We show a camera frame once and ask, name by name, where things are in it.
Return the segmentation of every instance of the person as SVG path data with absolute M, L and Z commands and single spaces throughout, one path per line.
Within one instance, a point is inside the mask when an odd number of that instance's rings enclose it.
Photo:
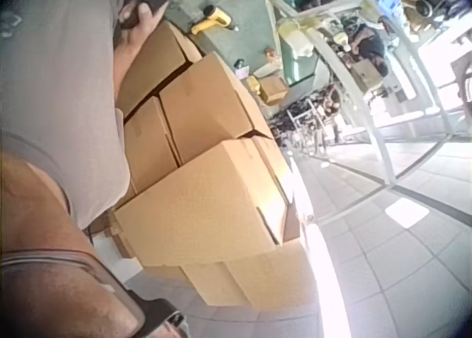
M 385 61 L 385 45 L 376 31 L 366 24 L 360 24 L 350 38 L 350 46 L 355 60 L 367 59 L 382 77 L 389 74 L 389 67 Z
M 132 295 L 81 231 L 128 189 L 115 100 L 165 10 L 140 4 L 114 51 L 137 5 L 122 4 L 1 0 L 3 337 L 187 337 L 177 310 Z

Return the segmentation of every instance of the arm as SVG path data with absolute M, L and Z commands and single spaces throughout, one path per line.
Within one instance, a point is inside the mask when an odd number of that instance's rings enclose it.
M 135 6 L 136 3 L 131 3 L 123 7 L 122 12 L 119 14 L 120 21 L 126 20 Z M 132 30 L 123 31 L 122 42 L 114 53 L 113 82 L 115 101 L 118 99 L 119 90 L 125 79 L 126 72 L 130 69 L 131 64 L 148 36 L 162 20 L 167 4 L 162 6 L 154 15 L 147 4 L 140 4 L 138 8 L 139 24 Z

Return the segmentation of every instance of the cardboard box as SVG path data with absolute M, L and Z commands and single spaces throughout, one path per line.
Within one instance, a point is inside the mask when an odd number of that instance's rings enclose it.
M 254 98 L 215 53 L 193 64 L 160 97 L 184 164 L 224 140 L 272 138 Z
M 158 279 L 171 279 L 191 283 L 180 266 L 145 266 L 143 270 Z
M 201 59 L 195 45 L 169 22 L 149 36 L 123 80 L 117 107 L 128 116 L 169 76 Z
M 285 229 L 283 231 L 283 243 L 286 244 L 292 240 L 300 238 L 302 224 L 296 214 L 296 205 L 288 205 L 287 216 L 285 218 Z
M 277 143 L 266 137 L 253 137 L 252 141 L 284 197 L 285 203 L 291 204 L 294 200 L 294 175 Z
M 205 303 L 211 306 L 254 306 L 266 311 L 305 305 L 316 299 L 316 287 L 299 238 L 300 221 L 295 205 L 291 204 L 285 222 L 284 244 L 274 252 L 238 261 L 183 266 L 182 269 Z M 244 274 L 246 269 L 254 274 Z
M 285 202 L 250 139 L 229 140 L 116 212 L 143 266 L 245 258 L 282 242 Z
M 249 305 L 224 263 L 183 266 L 182 269 L 207 305 Z
M 113 241 L 118 248 L 118 252 L 123 258 L 135 258 L 136 254 L 133 251 L 133 248 L 129 244 L 128 240 L 122 233 L 114 235 Z
M 125 152 L 136 194 L 178 168 L 174 147 L 159 99 L 151 97 L 125 125 Z
M 260 97 L 267 106 L 280 104 L 288 93 L 288 87 L 280 76 L 261 78 Z
M 300 239 L 273 252 L 228 261 L 226 266 L 251 305 L 261 311 L 316 302 L 316 282 Z

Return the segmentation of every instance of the yellow drill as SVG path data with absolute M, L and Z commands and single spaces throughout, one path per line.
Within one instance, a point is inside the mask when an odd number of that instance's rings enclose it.
M 229 30 L 239 31 L 239 28 L 233 23 L 231 17 L 215 5 L 211 4 L 204 8 L 205 19 L 192 27 L 192 34 L 207 30 L 215 25 L 222 26 Z

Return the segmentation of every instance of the gray t-shirt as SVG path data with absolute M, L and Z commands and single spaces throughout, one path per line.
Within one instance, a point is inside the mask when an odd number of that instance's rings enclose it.
M 14 0 L 0 38 L 1 146 L 62 188 L 87 227 L 130 175 L 114 107 L 113 24 L 122 0 Z

